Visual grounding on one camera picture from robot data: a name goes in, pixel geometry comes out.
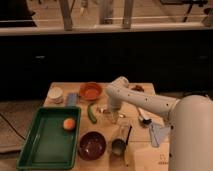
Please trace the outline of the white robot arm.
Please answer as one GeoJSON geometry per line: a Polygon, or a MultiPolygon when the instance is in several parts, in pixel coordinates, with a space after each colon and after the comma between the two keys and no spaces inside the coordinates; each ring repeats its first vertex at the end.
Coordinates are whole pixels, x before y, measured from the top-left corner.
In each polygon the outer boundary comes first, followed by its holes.
{"type": "Polygon", "coordinates": [[[108,108],[127,102],[167,120],[170,126],[168,171],[213,171],[213,100],[190,95],[182,99],[129,89],[118,77],[105,89],[108,108]]]}

